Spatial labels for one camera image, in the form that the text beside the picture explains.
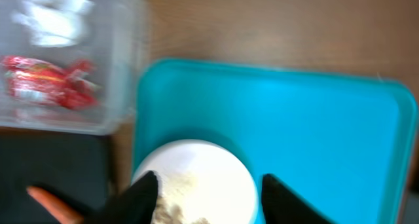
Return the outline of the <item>orange carrot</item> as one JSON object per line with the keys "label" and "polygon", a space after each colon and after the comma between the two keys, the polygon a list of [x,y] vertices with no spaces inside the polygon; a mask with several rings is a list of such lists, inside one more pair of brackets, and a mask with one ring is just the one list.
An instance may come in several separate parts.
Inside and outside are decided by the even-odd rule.
{"label": "orange carrot", "polygon": [[50,215],[61,224],[82,223],[84,217],[64,201],[49,193],[43,188],[29,186],[26,189],[28,195],[36,200]]}

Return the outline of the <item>red snack wrapper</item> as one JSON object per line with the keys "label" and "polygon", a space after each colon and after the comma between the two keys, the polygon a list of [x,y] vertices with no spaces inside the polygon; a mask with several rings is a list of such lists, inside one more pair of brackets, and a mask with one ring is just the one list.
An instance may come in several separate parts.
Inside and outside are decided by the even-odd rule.
{"label": "red snack wrapper", "polygon": [[88,60],[62,68],[50,62],[23,56],[5,56],[1,62],[5,70],[7,91],[24,102],[84,109],[96,104],[97,86],[86,80],[93,65]]}

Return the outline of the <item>white napkin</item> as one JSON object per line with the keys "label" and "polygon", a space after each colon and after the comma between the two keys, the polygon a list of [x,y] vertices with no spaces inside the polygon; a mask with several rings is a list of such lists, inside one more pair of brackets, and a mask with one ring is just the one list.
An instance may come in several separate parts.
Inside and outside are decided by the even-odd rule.
{"label": "white napkin", "polygon": [[43,48],[63,48],[79,44],[89,32],[87,16],[94,8],[90,0],[19,0],[20,12],[13,22],[27,27],[30,43]]}

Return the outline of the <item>white plate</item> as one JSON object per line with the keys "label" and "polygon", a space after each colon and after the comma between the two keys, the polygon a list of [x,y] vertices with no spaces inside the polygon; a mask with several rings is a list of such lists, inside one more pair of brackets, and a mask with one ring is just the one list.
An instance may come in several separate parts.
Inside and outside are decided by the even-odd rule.
{"label": "white plate", "polygon": [[245,165],[231,152],[208,141],[177,140],[151,152],[135,170],[132,182],[148,171],[196,178],[197,206],[209,224],[252,224],[259,198]]}

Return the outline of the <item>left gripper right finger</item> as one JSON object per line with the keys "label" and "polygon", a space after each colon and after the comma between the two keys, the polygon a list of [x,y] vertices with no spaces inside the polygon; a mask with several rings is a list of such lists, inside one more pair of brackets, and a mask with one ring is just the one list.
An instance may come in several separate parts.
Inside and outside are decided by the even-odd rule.
{"label": "left gripper right finger", "polygon": [[272,174],[262,178],[261,204],[266,224],[330,224]]}

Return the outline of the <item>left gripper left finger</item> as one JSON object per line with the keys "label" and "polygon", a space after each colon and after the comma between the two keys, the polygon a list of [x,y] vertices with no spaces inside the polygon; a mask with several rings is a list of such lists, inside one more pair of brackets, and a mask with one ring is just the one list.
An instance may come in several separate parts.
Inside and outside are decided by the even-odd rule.
{"label": "left gripper left finger", "polygon": [[100,211],[86,217],[84,224],[150,224],[158,198],[158,178],[148,171]]}

